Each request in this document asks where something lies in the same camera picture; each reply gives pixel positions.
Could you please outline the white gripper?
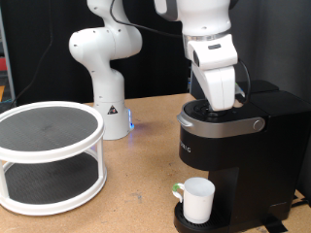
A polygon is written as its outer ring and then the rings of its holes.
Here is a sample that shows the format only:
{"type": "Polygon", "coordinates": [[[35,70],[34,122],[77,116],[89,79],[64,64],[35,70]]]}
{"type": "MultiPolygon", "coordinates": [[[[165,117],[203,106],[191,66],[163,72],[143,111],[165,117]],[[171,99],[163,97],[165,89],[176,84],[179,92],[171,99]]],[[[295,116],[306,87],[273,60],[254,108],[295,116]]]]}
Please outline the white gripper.
{"type": "Polygon", "coordinates": [[[195,64],[192,70],[203,90],[212,110],[210,117],[218,117],[219,111],[241,108],[245,93],[235,82],[235,70],[232,66],[202,71],[195,64]]]}

